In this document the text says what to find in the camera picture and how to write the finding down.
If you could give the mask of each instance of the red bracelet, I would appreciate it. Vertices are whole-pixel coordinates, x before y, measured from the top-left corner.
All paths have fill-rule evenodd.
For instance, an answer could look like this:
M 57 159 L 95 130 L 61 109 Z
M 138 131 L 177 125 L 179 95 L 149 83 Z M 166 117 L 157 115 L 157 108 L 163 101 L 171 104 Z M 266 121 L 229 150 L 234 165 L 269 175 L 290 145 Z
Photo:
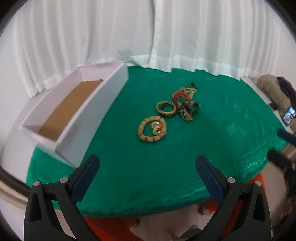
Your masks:
M 184 93 L 184 92 L 177 92 L 176 94 L 174 94 L 174 96 L 173 96 L 173 100 L 174 100 L 175 102 L 177 102 L 179 96 L 181 96 L 181 98 L 185 99 L 186 101 L 189 101 L 187 94 Z

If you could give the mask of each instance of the silver screw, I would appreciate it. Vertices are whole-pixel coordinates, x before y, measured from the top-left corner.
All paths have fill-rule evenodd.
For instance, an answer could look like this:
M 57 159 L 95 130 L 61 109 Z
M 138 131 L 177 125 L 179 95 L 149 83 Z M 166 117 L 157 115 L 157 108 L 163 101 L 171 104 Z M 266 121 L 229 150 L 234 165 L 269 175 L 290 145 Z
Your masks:
M 234 183 L 235 182 L 235 179 L 233 177 L 229 177 L 229 178 L 227 178 L 227 181 L 229 183 Z
M 259 180 L 256 180 L 256 181 L 255 181 L 255 184 L 256 184 L 257 186 L 261 186 L 261 185 L 262 185 L 262 183 L 261 183 Z
M 36 187 L 36 186 L 38 186 L 40 184 L 40 181 L 35 181 L 35 182 L 33 182 L 33 185 Z
M 67 182 L 68 181 L 68 178 L 67 177 L 62 177 L 61 179 L 60 179 L 60 182 L 61 183 L 65 183 L 65 182 Z

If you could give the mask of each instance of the brown cardboard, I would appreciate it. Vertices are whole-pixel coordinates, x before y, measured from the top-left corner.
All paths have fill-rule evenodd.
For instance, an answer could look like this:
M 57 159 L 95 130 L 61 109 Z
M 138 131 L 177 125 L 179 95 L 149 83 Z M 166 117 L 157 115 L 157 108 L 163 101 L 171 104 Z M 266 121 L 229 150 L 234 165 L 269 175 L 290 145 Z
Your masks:
M 77 110 L 101 82 L 102 80 L 83 81 L 76 86 L 48 117 L 38 134 L 56 141 Z

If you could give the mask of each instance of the white wall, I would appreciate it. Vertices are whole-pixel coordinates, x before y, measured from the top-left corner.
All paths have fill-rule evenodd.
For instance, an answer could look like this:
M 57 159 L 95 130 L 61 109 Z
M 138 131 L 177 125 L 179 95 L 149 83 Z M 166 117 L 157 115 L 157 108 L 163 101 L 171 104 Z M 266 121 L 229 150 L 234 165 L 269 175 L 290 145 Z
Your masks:
M 13 20 L 0 36 L 0 152 L 13 123 L 29 100 L 13 49 Z
M 283 76 L 291 82 L 294 89 L 296 89 L 296 42 L 281 20 L 279 20 L 279 27 L 280 37 L 277 58 L 271 74 Z

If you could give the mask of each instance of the wooden bead bracelet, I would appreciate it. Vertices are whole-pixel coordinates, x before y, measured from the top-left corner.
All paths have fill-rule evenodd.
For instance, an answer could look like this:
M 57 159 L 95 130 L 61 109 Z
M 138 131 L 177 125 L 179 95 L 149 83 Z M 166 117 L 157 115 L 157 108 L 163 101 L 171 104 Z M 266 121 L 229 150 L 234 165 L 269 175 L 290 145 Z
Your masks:
M 147 123 L 152 122 L 152 121 L 157 121 L 161 124 L 160 131 L 158 131 L 158 134 L 153 136 L 153 137 L 148 137 L 143 134 L 144 127 L 147 125 Z M 160 116 L 151 116 L 143 120 L 139 127 L 138 127 L 138 137 L 142 141 L 147 141 L 147 142 L 153 142 L 153 141 L 159 141 L 161 138 L 163 138 L 167 134 L 167 125 L 166 122 L 163 118 Z

